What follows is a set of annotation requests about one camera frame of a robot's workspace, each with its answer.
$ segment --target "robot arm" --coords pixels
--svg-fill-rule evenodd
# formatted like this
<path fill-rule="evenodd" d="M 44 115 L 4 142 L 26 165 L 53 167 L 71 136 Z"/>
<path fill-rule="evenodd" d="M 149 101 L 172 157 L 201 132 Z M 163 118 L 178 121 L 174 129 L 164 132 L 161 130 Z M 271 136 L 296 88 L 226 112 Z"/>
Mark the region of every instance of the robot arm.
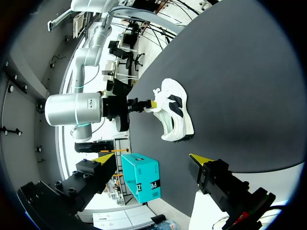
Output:
<path fill-rule="evenodd" d="M 72 70 L 72 93 L 83 92 L 85 66 L 98 66 L 102 48 L 106 38 L 111 34 L 111 16 L 104 18 L 102 25 L 97 26 L 90 38 L 89 48 L 79 48 L 74 55 L 74 68 Z"/>
<path fill-rule="evenodd" d="M 127 131 L 129 127 L 127 98 L 108 98 L 103 104 L 99 93 L 83 93 L 83 87 L 86 84 L 84 83 L 85 66 L 98 66 L 106 38 L 112 32 L 113 17 L 123 17 L 118 14 L 126 16 L 125 18 L 136 17 L 144 21 L 152 21 L 175 33 L 179 33 L 182 28 L 150 11 L 118 6 L 116 0 L 72 0 L 71 9 L 57 18 L 57 22 L 60 23 L 71 11 L 109 12 L 109 14 L 103 19 L 102 25 L 95 28 L 94 34 L 90 35 L 88 48 L 79 48 L 74 55 L 71 84 L 73 96 L 64 94 L 50 96 L 45 105 L 46 120 L 51 126 L 75 125 L 71 135 L 79 141 L 88 141 L 92 137 L 91 123 L 100 122 L 103 116 L 110 120 L 115 119 L 118 131 Z M 151 107 L 149 102 L 146 102 L 146 106 L 146 108 Z"/>

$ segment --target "black bracket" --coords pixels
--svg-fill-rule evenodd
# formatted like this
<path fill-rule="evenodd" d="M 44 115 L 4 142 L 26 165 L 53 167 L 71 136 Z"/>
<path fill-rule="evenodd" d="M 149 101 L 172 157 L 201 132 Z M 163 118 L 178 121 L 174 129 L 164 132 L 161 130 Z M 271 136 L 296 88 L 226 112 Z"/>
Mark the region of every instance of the black bracket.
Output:
<path fill-rule="evenodd" d="M 22 131 L 20 131 L 19 129 L 15 129 L 15 130 L 9 130 L 7 129 L 5 126 L 3 126 L 2 128 L 0 128 L 0 131 L 4 132 L 4 135 L 7 136 L 8 133 L 16 133 L 18 136 L 21 136 Z"/>

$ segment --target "cable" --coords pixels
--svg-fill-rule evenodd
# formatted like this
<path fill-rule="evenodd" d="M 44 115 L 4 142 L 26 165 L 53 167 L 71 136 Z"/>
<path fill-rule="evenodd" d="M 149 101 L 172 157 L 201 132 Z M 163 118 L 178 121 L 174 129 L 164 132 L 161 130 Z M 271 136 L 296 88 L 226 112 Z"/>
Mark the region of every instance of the cable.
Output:
<path fill-rule="evenodd" d="M 142 37 L 144 37 L 144 38 L 146 38 L 146 39 L 148 39 L 149 41 L 151 41 L 152 43 L 155 43 L 157 46 L 159 46 L 159 44 L 157 44 L 156 42 L 154 42 L 153 40 L 151 40 L 151 39 L 149 39 L 148 37 L 145 37 L 144 35 L 142 35 L 142 34 L 139 34 L 140 36 L 142 36 Z"/>
<path fill-rule="evenodd" d="M 117 24 L 117 23 L 111 23 L 111 25 L 116 25 L 120 28 L 123 28 L 123 29 L 127 29 L 128 27 L 122 27 L 122 26 L 126 26 L 126 25 L 122 25 L 122 24 Z"/>
<path fill-rule="evenodd" d="M 137 80 L 136 78 L 125 78 L 125 79 L 119 79 L 120 81 L 124 81 L 124 80 Z"/>
<path fill-rule="evenodd" d="M 261 220 L 261 219 L 263 219 L 263 218 L 267 218 L 267 217 L 277 216 L 277 215 L 278 215 L 278 213 L 277 213 L 277 214 L 268 215 L 268 216 L 264 216 L 264 217 L 260 217 L 259 220 Z M 229 218 L 229 216 L 228 216 L 228 217 L 223 217 L 223 218 L 219 219 L 217 222 L 215 222 L 215 223 L 212 225 L 212 230 L 214 229 L 214 226 L 215 226 L 216 224 L 218 224 L 218 223 L 221 222 L 222 220 L 225 220 L 225 219 L 228 219 L 228 218 Z"/>
<path fill-rule="evenodd" d="M 193 11 L 194 13 L 196 13 L 197 15 L 200 15 L 200 13 L 199 13 L 197 10 L 193 9 L 192 7 L 190 7 L 189 5 L 187 5 L 186 3 L 184 3 L 183 1 L 181 1 L 181 0 L 177 0 L 177 1 L 180 2 L 182 5 L 186 6 L 188 9 L 190 9 L 190 10 Z"/>
<path fill-rule="evenodd" d="M 174 4 L 174 2 L 173 2 L 173 1 L 166 1 L 166 0 L 164 0 L 164 1 L 161 1 L 161 2 L 165 2 L 165 3 L 167 3 L 167 4 L 171 4 L 171 5 L 177 6 L 177 5 L 175 5 L 175 4 Z M 183 4 L 181 4 L 181 6 L 182 6 L 182 8 L 184 8 L 184 9 L 190 10 L 189 8 L 184 7 L 184 5 L 183 5 Z"/>
<path fill-rule="evenodd" d="M 164 30 L 162 27 L 158 27 L 158 26 L 153 25 L 153 24 L 150 24 L 150 26 L 154 26 L 154 27 L 156 27 L 156 28 L 158 28 L 158 29 L 160 29 L 160 30 Z M 170 34 L 170 35 L 176 37 L 176 34 L 173 34 L 172 32 L 168 31 L 167 29 L 165 29 L 165 31 L 166 31 L 168 34 Z"/>
<path fill-rule="evenodd" d="M 92 134 L 97 132 L 104 125 L 105 121 L 106 121 L 106 118 L 104 117 L 103 123 L 94 132 L 92 132 Z"/>
<path fill-rule="evenodd" d="M 2 103 L 2 110 L 1 110 L 1 127 L 3 127 L 4 106 L 5 106 L 6 95 L 8 95 L 9 86 L 10 86 L 10 81 L 8 81 L 8 86 L 6 87 L 6 91 L 5 91 L 4 98 L 3 98 L 3 103 Z"/>
<path fill-rule="evenodd" d="M 87 83 L 84 83 L 83 86 L 75 87 L 75 89 L 83 88 L 86 84 L 88 84 L 88 83 L 90 83 L 92 80 L 94 80 L 94 79 L 98 76 L 99 69 L 100 69 L 100 65 L 98 65 L 98 71 L 97 71 L 96 75 L 95 75 L 92 79 L 90 79 Z"/>
<path fill-rule="evenodd" d="M 154 29 L 152 29 L 152 30 L 153 30 L 153 33 L 154 33 L 155 37 L 156 37 L 157 40 L 158 40 L 158 43 L 159 43 L 160 48 L 163 50 L 163 48 L 162 48 L 162 46 L 161 46 L 161 43 L 160 43 L 160 40 L 159 40 L 157 34 L 155 33 Z"/>
<path fill-rule="evenodd" d="M 181 7 L 179 6 L 176 2 L 174 2 L 178 7 L 180 7 L 180 9 L 183 10 L 184 13 L 186 13 L 186 15 L 191 19 L 191 21 L 193 21 L 193 19 L 190 17 L 190 15 Z"/>
<path fill-rule="evenodd" d="M 149 34 L 149 35 L 151 35 L 151 36 L 153 36 L 153 34 L 151 34 L 151 33 L 149 33 L 149 32 L 146 32 L 146 31 L 143 31 L 143 32 L 144 32 L 144 33 L 147 33 L 147 34 Z"/>
<path fill-rule="evenodd" d="M 280 210 L 285 210 L 286 205 L 275 205 L 275 206 L 271 206 L 267 209 L 267 211 L 269 210 L 273 210 L 273 209 L 280 209 Z"/>
<path fill-rule="evenodd" d="M 70 131 L 71 136 L 72 136 L 72 133 L 75 131 L 75 129 L 76 129 L 77 127 L 88 126 L 88 125 L 90 125 L 90 124 L 91 124 L 91 123 L 87 123 L 87 124 L 82 124 L 82 125 L 76 125 L 76 126 L 74 126 L 74 127 L 71 129 L 71 131 Z"/>
<path fill-rule="evenodd" d="M 94 47 L 94 46 L 101 47 L 100 45 L 92 45 L 92 46 L 87 50 L 86 55 L 85 55 L 85 60 L 84 60 L 84 67 L 86 66 L 86 59 L 87 59 L 88 51 L 89 51 L 92 47 Z M 100 65 L 98 64 L 98 71 L 97 71 L 96 75 L 95 75 L 91 80 L 89 80 L 87 83 L 84 83 L 83 86 L 75 87 L 75 89 L 81 89 L 81 88 L 83 88 L 86 84 L 88 84 L 88 83 L 90 83 L 92 80 L 94 80 L 94 79 L 98 76 L 99 69 L 100 69 Z"/>
<path fill-rule="evenodd" d="M 152 31 L 156 31 L 156 32 L 160 33 L 161 35 L 164 35 L 164 36 L 167 36 L 167 37 L 169 37 L 169 38 L 174 39 L 171 35 L 165 34 L 165 33 L 163 33 L 162 31 L 158 31 L 158 30 L 155 30 L 155 29 L 151 28 L 150 25 L 147 25 L 147 27 L 148 27 L 149 29 L 151 29 Z"/>
<path fill-rule="evenodd" d="M 171 17 L 171 16 L 168 16 L 167 14 L 164 14 L 164 13 L 161 13 L 161 12 L 158 12 L 158 13 L 160 13 L 160 14 L 166 16 L 166 17 L 169 17 L 169 18 L 171 18 L 171 19 L 174 19 L 174 20 L 176 20 L 176 21 L 179 22 L 179 23 L 182 23 L 181 21 L 179 21 L 179 20 L 177 20 L 176 18 L 173 18 L 173 17 Z"/>
<path fill-rule="evenodd" d="M 58 60 L 61 60 L 61 59 L 63 59 L 63 58 L 67 58 L 67 57 L 66 57 L 66 56 L 64 56 L 64 57 L 57 57 L 57 56 L 54 55 L 54 56 L 52 57 L 52 59 L 53 59 L 53 58 L 57 58 Z"/>

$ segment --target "desk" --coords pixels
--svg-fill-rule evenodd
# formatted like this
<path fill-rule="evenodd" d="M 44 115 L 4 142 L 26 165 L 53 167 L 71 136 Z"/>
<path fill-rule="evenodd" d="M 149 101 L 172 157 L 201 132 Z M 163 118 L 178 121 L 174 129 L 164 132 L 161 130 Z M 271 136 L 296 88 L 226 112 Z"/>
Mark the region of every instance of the desk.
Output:
<path fill-rule="evenodd" d="M 129 97 L 154 99 L 153 89 L 164 78 L 186 89 L 195 135 L 180 143 L 163 141 L 153 114 L 131 113 L 131 151 L 159 161 L 161 198 L 186 215 L 198 189 L 189 153 L 223 159 L 241 173 L 303 160 L 304 75 L 287 36 L 260 3 L 222 1 L 202 13 L 154 60 Z"/>

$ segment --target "office chair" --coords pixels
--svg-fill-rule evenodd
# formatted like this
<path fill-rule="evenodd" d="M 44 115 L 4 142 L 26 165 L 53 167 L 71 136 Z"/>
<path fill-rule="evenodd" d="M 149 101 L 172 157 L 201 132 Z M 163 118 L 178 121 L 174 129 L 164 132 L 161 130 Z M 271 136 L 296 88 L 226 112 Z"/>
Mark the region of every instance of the office chair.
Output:
<path fill-rule="evenodd" d="M 139 71 L 139 70 L 137 69 L 137 65 L 143 66 L 143 64 L 141 64 L 141 63 L 139 62 L 139 59 L 140 59 L 140 57 L 141 57 L 142 55 L 145 55 L 145 53 L 138 54 L 138 55 L 136 56 L 136 58 L 133 59 L 133 53 L 132 53 L 132 55 L 130 55 L 130 56 L 127 58 L 126 63 L 120 62 L 119 65 L 126 65 L 126 69 L 129 69 L 129 68 L 131 68 L 131 66 L 132 66 L 132 64 L 133 64 L 133 62 L 134 62 L 134 69 L 135 69 L 135 71 Z"/>
<path fill-rule="evenodd" d="M 120 59 L 127 59 L 126 63 L 120 62 L 119 65 L 126 65 L 126 69 L 130 69 L 133 62 L 134 62 L 134 69 L 135 71 L 139 71 L 137 69 L 137 65 L 143 66 L 139 62 L 139 59 L 142 55 L 145 55 L 145 53 L 138 54 L 135 59 L 133 59 L 133 53 L 132 52 L 127 52 L 125 50 L 117 48 L 118 41 L 110 41 L 108 48 L 109 53 L 115 55 L 116 57 L 119 57 Z"/>
<path fill-rule="evenodd" d="M 117 48 L 118 43 L 119 43 L 119 41 L 110 41 L 109 46 L 108 46 L 110 54 L 114 53 L 114 50 L 115 50 L 115 48 Z"/>

